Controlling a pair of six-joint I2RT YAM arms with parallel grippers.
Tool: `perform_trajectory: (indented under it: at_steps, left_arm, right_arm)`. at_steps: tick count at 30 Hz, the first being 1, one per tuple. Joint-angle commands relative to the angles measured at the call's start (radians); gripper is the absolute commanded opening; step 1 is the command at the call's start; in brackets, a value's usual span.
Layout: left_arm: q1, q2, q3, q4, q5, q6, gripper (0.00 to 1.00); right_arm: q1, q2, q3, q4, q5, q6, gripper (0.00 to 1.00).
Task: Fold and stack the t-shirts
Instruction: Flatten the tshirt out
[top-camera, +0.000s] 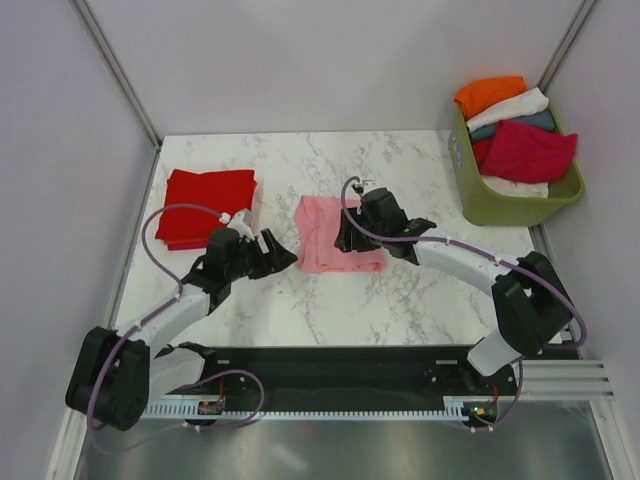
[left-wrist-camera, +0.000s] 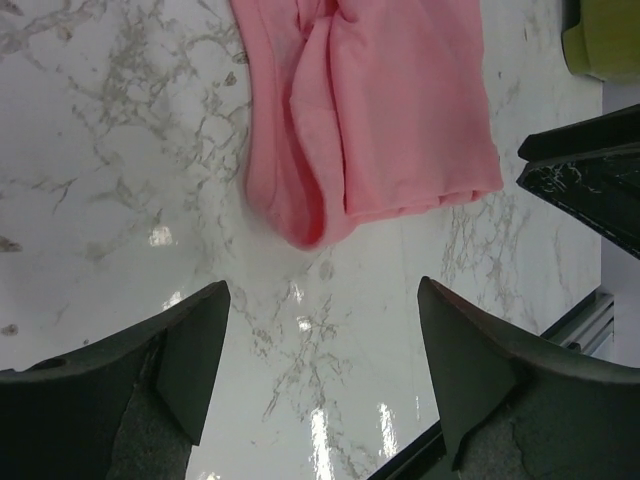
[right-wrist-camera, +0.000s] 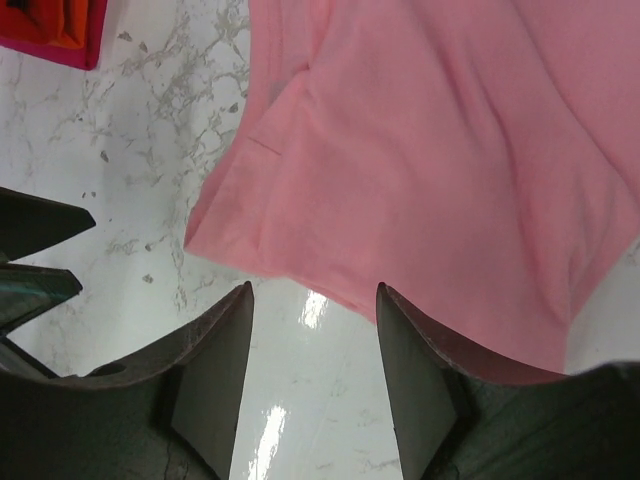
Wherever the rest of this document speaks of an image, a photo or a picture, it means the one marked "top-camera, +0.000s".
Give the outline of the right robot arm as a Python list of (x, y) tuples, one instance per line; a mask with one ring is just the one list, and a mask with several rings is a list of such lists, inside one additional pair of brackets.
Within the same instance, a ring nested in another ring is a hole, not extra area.
[(409, 218), (392, 192), (358, 177), (342, 189), (353, 190), (359, 203), (350, 207), (340, 200), (338, 250), (384, 249), (395, 259), (451, 275), (492, 300), (497, 327), (468, 350), (468, 362), (457, 371), (465, 391), (483, 392), (501, 368), (540, 354), (567, 324), (582, 320), (545, 255), (501, 256), (454, 238), (426, 218)]

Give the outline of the pink t-shirt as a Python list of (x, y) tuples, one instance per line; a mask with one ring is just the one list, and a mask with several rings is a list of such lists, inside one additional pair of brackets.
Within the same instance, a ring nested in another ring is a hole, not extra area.
[(294, 219), (300, 236), (297, 267), (306, 273), (381, 272), (386, 267), (380, 250), (343, 253), (334, 246), (340, 228), (339, 198), (303, 195)]

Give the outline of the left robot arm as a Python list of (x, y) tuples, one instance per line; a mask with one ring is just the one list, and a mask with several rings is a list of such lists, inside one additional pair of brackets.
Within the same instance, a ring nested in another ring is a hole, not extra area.
[(173, 373), (196, 392), (211, 392), (219, 382), (218, 367), (198, 350), (170, 348), (169, 342), (215, 311), (229, 297), (233, 282), (262, 279), (296, 261), (268, 229), (254, 238), (233, 228), (215, 231), (205, 253), (163, 303), (119, 330), (95, 327), (86, 334), (65, 393), (66, 406), (126, 431), (150, 400), (179, 388)]

